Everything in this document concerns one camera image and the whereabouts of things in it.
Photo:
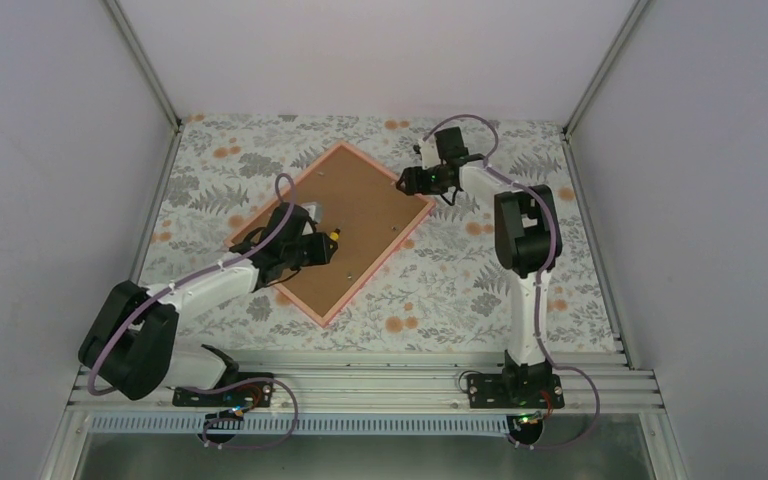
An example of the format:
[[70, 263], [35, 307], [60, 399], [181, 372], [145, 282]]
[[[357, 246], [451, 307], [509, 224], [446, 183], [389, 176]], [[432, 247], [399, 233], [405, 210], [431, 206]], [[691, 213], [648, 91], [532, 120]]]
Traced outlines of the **pink picture frame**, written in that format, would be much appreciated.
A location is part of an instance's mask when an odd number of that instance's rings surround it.
[[[304, 267], [293, 278], [273, 284], [282, 295], [317, 325], [326, 326], [383, 265], [433, 208], [430, 198], [397, 191], [397, 176], [370, 155], [346, 142], [338, 142], [299, 173], [292, 185], [281, 181], [281, 196], [259, 207], [226, 238], [231, 247], [257, 227], [265, 226], [282, 202], [297, 205], [317, 202], [324, 207], [318, 231], [330, 234], [331, 261]], [[399, 226], [398, 233], [391, 231]], [[353, 270], [354, 275], [346, 275]]]

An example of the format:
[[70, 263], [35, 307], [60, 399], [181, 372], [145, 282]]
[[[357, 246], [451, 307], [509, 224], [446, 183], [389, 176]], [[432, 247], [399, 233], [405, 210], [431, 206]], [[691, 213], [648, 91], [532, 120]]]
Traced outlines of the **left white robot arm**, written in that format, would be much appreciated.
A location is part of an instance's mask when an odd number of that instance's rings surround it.
[[245, 234], [214, 264], [177, 281], [115, 285], [78, 350], [94, 396], [139, 400], [161, 387], [192, 387], [223, 405], [238, 391], [236, 365], [221, 350], [177, 345], [178, 325], [242, 295], [328, 264], [339, 229], [320, 228], [317, 203], [277, 206], [266, 225]]

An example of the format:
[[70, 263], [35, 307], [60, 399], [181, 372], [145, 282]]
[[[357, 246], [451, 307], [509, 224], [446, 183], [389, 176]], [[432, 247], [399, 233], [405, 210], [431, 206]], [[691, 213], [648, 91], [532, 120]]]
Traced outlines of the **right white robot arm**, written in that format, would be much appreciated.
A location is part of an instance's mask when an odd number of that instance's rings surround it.
[[402, 172], [397, 190], [438, 196], [449, 205], [465, 192], [493, 207], [497, 261], [516, 281], [506, 360], [516, 367], [546, 363], [556, 368], [544, 340], [548, 286], [563, 249], [551, 188], [505, 176], [487, 154], [468, 150], [458, 127], [435, 127], [415, 152], [421, 165]]

